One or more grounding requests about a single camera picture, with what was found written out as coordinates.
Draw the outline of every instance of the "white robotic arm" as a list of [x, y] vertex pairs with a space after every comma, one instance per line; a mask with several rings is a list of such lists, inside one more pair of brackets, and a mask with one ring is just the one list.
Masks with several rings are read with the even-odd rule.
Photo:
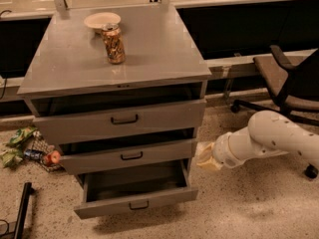
[[297, 153], [319, 167], [319, 135], [272, 111], [254, 114], [248, 126], [220, 136], [199, 155], [198, 166], [233, 168], [251, 158]]

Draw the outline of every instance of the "chair wheel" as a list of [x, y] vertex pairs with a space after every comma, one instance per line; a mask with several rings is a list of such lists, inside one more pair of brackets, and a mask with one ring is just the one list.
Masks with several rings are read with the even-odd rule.
[[307, 169], [305, 170], [305, 174], [308, 178], [314, 179], [318, 175], [318, 169], [313, 165], [309, 164]]
[[232, 105], [232, 106], [230, 107], [230, 109], [231, 109], [231, 111], [232, 111], [233, 113], [237, 114], [237, 113], [239, 112], [239, 110], [240, 110], [240, 107], [239, 107], [239, 105]]

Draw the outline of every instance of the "cabinet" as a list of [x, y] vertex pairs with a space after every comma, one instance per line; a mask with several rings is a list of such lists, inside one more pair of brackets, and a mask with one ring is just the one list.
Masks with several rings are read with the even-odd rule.
[[80, 218], [197, 194], [188, 176], [210, 71], [173, 7], [113, 11], [122, 17], [123, 64], [110, 65], [101, 38], [83, 24], [101, 11], [70, 11], [69, 20], [54, 16], [19, 90], [34, 124], [82, 186]]

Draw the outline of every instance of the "countertop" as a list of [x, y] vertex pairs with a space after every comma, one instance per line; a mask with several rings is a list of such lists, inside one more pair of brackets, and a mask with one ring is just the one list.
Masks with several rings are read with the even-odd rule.
[[[127, 55], [122, 64], [108, 62], [102, 38], [84, 24], [87, 16], [100, 12], [122, 18]], [[70, 95], [209, 76], [174, 6], [79, 9], [53, 16], [18, 95]]]

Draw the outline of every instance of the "white bowl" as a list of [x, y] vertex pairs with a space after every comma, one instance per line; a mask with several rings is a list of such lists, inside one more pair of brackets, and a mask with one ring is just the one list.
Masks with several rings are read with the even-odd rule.
[[87, 27], [94, 29], [97, 33], [100, 33], [102, 27], [108, 23], [119, 24], [120, 22], [121, 17], [112, 12], [92, 14], [84, 20], [84, 24]]

